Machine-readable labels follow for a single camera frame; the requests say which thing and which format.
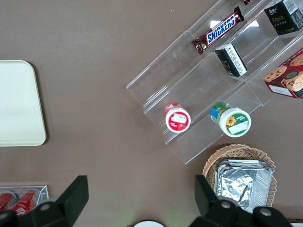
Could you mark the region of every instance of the coca-cola can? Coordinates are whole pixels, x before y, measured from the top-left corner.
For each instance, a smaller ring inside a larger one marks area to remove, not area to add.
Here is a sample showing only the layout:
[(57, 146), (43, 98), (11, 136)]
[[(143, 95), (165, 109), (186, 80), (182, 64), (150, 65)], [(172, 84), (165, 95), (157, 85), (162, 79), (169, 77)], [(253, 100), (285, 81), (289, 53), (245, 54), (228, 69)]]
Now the coca-cola can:
[(6, 210), (9, 209), (11, 206), (13, 206), (17, 201), (17, 197), (14, 193), (7, 191), (3, 192), (0, 195), (0, 210)]
[(11, 208), (17, 213), (17, 217), (27, 214), (36, 207), (39, 194), (39, 190), (30, 189), (20, 198), (20, 200)]

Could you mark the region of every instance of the wicker basket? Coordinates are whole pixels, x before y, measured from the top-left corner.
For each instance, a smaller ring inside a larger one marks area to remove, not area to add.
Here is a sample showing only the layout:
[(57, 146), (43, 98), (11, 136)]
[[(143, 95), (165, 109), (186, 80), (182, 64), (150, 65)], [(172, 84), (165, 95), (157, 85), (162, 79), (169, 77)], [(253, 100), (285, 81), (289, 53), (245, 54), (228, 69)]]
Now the wicker basket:
[[(210, 156), (206, 162), (203, 175), (208, 180), (212, 189), (214, 189), (214, 178), (215, 178), (215, 169), (216, 164), (223, 159), (255, 159), (255, 160), (265, 160), (268, 162), (270, 167), (275, 169), (274, 162), (261, 150), (256, 148), (250, 148), (249, 146), (242, 144), (232, 144), (217, 150), (213, 155)], [(273, 180), (270, 185), (269, 194), (266, 206), (272, 207), (276, 192), (276, 179), (273, 177)]]

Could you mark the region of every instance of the brown table surface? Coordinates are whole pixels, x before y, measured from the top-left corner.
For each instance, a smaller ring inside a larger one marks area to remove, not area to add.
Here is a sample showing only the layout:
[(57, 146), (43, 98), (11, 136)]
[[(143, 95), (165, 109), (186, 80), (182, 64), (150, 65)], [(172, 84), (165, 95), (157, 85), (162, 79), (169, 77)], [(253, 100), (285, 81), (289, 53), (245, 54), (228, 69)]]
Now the brown table surface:
[(47, 141), (0, 148), (1, 185), (47, 184), (58, 197), (88, 175), (90, 200), (75, 226), (126, 227), (155, 219), (188, 226), (198, 215), (194, 177), (227, 143), (275, 161), (274, 207), (302, 218), (303, 102), (277, 96), (249, 133), (222, 137), (184, 165), (125, 86), (215, 0), (10, 0), (0, 7), (0, 60), (36, 70)]

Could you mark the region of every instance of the clear acrylic display stand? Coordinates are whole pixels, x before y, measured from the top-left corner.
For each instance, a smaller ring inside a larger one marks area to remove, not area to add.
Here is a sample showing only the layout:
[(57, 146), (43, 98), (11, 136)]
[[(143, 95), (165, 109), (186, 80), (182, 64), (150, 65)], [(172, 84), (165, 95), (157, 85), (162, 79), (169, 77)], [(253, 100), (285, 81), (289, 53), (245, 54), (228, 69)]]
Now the clear acrylic display stand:
[[(218, 1), (126, 86), (183, 163), (187, 164), (224, 135), (209, 116), (215, 103), (226, 101), (248, 113), (265, 105), (276, 94), (269, 91), (264, 76), (302, 48), (303, 29), (277, 35), (264, 12), (271, 2), (251, 1), (244, 6), (242, 0)], [(303, 1), (296, 3), (302, 12)], [(199, 55), (191, 42), (237, 6), (245, 21)], [(248, 69), (240, 78), (229, 76), (214, 52), (216, 47), (228, 43), (236, 47)], [(191, 126), (183, 133), (173, 133), (166, 127), (164, 108), (172, 102), (180, 103), (191, 116)]]

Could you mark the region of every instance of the yogurt cup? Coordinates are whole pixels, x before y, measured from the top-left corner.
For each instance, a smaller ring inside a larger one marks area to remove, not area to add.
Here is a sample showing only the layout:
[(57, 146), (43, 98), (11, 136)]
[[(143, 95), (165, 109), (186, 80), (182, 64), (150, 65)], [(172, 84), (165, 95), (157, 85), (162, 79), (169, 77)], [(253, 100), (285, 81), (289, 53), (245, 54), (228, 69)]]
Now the yogurt cup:
[(240, 137), (246, 134), (251, 126), (250, 115), (237, 107), (231, 107), (226, 102), (219, 102), (210, 111), (214, 122), (230, 137)]
[(165, 122), (169, 130), (175, 133), (186, 131), (191, 123), (188, 112), (179, 103), (170, 103), (164, 109)]

